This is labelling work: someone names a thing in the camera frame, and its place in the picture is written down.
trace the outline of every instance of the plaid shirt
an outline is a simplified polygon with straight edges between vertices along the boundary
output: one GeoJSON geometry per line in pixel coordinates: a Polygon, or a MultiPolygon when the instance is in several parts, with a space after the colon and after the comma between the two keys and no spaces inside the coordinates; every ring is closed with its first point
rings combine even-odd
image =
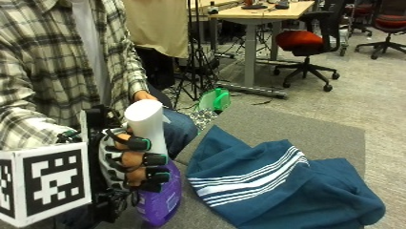
{"type": "MultiPolygon", "coordinates": [[[[121,0],[90,0],[121,113],[148,88],[125,29],[121,0]]],[[[52,144],[80,127],[78,114],[100,103],[93,70],[68,0],[0,1],[0,150],[52,144]]]]}

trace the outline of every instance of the purple bottle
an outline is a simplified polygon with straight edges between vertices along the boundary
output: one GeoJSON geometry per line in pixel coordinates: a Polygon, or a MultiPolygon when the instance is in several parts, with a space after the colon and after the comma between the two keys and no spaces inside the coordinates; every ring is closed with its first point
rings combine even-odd
{"type": "Polygon", "coordinates": [[[138,213],[144,221],[152,226],[164,225],[175,214],[181,199],[179,171],[169,160],[165,167],[170,171],[170,180],[164,183],[162,191],[152,193],[140,191],[138,213]]]}
{"type": "MultiPolygon", "coordinates": [[[[162,103],[156,100],[144,99],[134,102],[124,112],[126,124],[136,136],[150,140],[148,152],[168,155],[162,115],[162,103]]],[[[138,213],[152,226],[164,225],[175,214],[181,199],[179,171],[174,163],[168,160],[165,167],[170,171],[170,180],[162,184],[160,193],[140,191],[138,213]]]]}

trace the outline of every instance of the blue towel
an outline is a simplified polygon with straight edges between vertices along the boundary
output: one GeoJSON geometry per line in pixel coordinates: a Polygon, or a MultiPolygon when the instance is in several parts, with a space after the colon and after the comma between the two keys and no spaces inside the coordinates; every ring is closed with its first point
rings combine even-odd
{"type": "Polygon", "coordinates": [[[359,228],[384,204],[343,158],[307,160],[287,140],[251,148],[217,126],[193,154],[187,180],[237,228],[359,228]]]}

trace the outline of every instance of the jeans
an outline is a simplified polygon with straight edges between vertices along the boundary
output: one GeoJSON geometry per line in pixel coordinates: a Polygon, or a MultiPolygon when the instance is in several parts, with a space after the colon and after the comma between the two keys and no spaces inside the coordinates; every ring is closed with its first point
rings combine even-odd
{"type": "Polygon", "coordinates": [[[174,159],[182,148],[198,134],[198,128],[186,114],[164,109],[164,116],[170,123],[164,123],[164,136],[170,159],[174,159]]]}
{"type": "MultiPolygon", "coordinates": [[[[164,109],[164,116],[170,123],[164,123],[164,136],[170,159],[174,159],[182,148],[198,134],[198,129],[187,115],[173,110],[164,109]]],[[[92,221],[89,206],[74,208],[56,217],[64,228],[92,229],[98,225],[98,221],[92,221]]]]}

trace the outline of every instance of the red office chair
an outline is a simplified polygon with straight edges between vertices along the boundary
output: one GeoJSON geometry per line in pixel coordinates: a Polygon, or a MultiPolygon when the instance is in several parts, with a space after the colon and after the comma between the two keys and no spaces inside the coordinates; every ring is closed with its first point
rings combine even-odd
{"type": "Polygon", "coordinates": [[[371,59],[378,58],[378,53],[384,53],[387,48],[392,48],[406,53],[406,45],[391,42],[391,35],[395,33],[406,32],[406,3],[404,0],[378,0],[374,7],[374,13],[371,16],[371,26],[387,33],[386,41],[374,42],[358,45],[355,52],[359,51],[359,47],[371,46],[374,52],[370,55],[371,59]]]}
{"type": "Polygon", "coordinates": [[[313,73],[326,85],[323,91],[329,92],[333,86],[329,79],[318,71],[333,72],[333,79],[339,78],[338,71],[322,66],[310,64],[310,56],[325,52],[334,52],[339,48],[339,20],[343,14],[346,0],[326,0],[321,11],[307,12],[299,18],[306,22],[306,31],[285,31],[277,35],[277,44],[285,50],[290,51],[294,56],[305,56],[305,63],[293,65],[278,65],[274,74],[279,74],[279,69],[295,69],[294,72],[283,79],[283,87],[289,88],[289,79],[298,73],[303,73],[306,78],[307,72],[313,73]],[[321,37],[311,32],[311,21],[318,20],[321,37]],[[335,45],[331,47],[330,37],[335,39],[335,45]]]}

